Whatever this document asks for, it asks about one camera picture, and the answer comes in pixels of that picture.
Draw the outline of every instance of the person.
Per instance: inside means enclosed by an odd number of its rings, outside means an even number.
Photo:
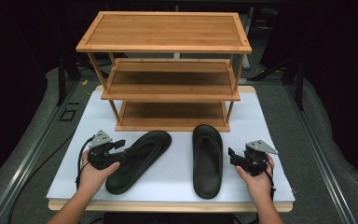
[[[82,164],[85,164],[81,171],[79,188],[75,195],[62,207],[62,209],[48,222],[49,224],[60,224],[60,223],[79,223],[82,218],[84,211],[89,204],[92,197],[98,192],[104,180],[110,176],[115,170],[118,169],[120,163],[115,162],[106,169],[97,170],[88,163],[89,151],[85,151],[82,155]],[[273,159],[267,154],[268,168],[267,172],[272,175],[274,167]],[[251,194],[257,214],[259,218],[259,224],[281,224],[283,223],[281,216],[276,210],[271,198],[271,184],[269,177],[263,173],[257,176],[251,176],[246,173],[240,166],[235,167],[240,177],[244,180]],[[210,219],[217,219],[219,214],[208,214],[207,216],[192,217],[193,219],[200,220],[203,217],[210,217]]]

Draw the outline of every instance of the white tabletop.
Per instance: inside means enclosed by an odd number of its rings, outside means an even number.
[[[126,140],[126,146],[132,145],[145,132],[116,132],[116,120],[110,104],[101,100],[101,92],[91,95],[76,133],[62,160],[62,164],[48,191],[50,209],[60,209],[76,192],[77,158],[79,150],[87,139],[103,130],[113,141]],[[117,109],[121,102],[115,101]],[[103,185],[89,204],[88,210],[106,211],[194,211],[191,207],[203,206],[204,212],[254,211],[251,196],[246,185],[238,176],[235,167],[229,163],[228,147],[243,156],[245,143],[262,139],[271,147],[274,144],[254,89],[241,93],[241,100],[234,104],[230,118],[230,132],[221,132],[223,139],[223,179],[218,195],[211,200],[200,198],[193,189],[192,132],[169,132],[172,144],[167,151],[138,179],[126,192],[114,195]],[[295,200],[292,189],[284,174],[279,156],[271,155],[275,163],[274,183],[276,187],[274,203],[278,210],[284,204],[290,211]],[[238,209],[219,209],[222,205],[239,206]]]

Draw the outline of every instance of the gray carpet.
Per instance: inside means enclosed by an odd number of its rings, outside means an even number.
[[[250,57],[250,61],[253,62],[252,69],[243,71],[242,77],[251,77],[257,73],[256,68],[257,70],[262,69],[262,66],[256,63],[258,62],[257,57],[261,55],[259,50],[257,52],[252,55],[254,58]],[[303,127],[301,115],[307,116],[346,203],[351,209],[355,221],[350,220],[347,223],[358,223],[358,172],[342,158],[339,148],[332,140],[329,120],[323,105],[312,86],[306,82],[304,89],[305,112],[298,112],[292,100],[290,87],[282,86],[279,81],[274,81],[276,77],[279,77],[279,74],[272,75],[261,82],[246,84],[253,85],[256,89],[271,138],[275,147],[280,151],[283,169],[289,183],[297,191],[294,209],[289,213],[282,214],[285,223],[343,223],[329,188],[326,186],[326,180],[315,160],[313,145]],[[81,82],[68,81],[68,90],[75,85],[73,91],[68,92],[69,96],[63,105],[56,106],[58,101],[57,69],[49,72],[47,78],[48,90],[44,101],[19,145],[0,171],[0,200],[5,195],[7,186],[13,181],[12,177],[21,167],[24,158],[29,155],[30,151],[39,147],[39,145],[35,145],[35,141],[40,139],[45,128],[49,127],[48,135],[42,139],[44,144],[40,146],[40,154],[34,159],[34,168],[39,166],[75,131],[89,99],[85,90],[90,92],[100,84],[95,74],[83,69],[82,80],[87,79],[88,85],[83,88]],[[57,114],[57,117],[52,121],[49,120],[54,114]],[[26,185],[16,203],[11,223],[43,223],[55,214],[54,211],[48,209],[46,195],[68,145],[69,142]],[[102,215],[102,212],[87,212],[82,223],[90,223]],[[243,223],[248,223],[255,218],[254,213],[236,214],[236,216]]]

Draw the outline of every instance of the bottom shelf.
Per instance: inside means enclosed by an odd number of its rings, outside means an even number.
[[[217,103],[134,103],[124,101],[116,131],[192,132],[199,124],[229,132],[225,102]]]

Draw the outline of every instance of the flip-flop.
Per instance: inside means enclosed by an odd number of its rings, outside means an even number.
[[[105,186],[112,194],[127,191],[142,174],[168,149],[171,136],[164,131],[152,131],[141,136],[125,149],[126,158],[120,167],[107,177]]]
[[[203,199],[214,198],[223,174],[223,141],[212,126],[201,124],[193,132],[193,186]]]

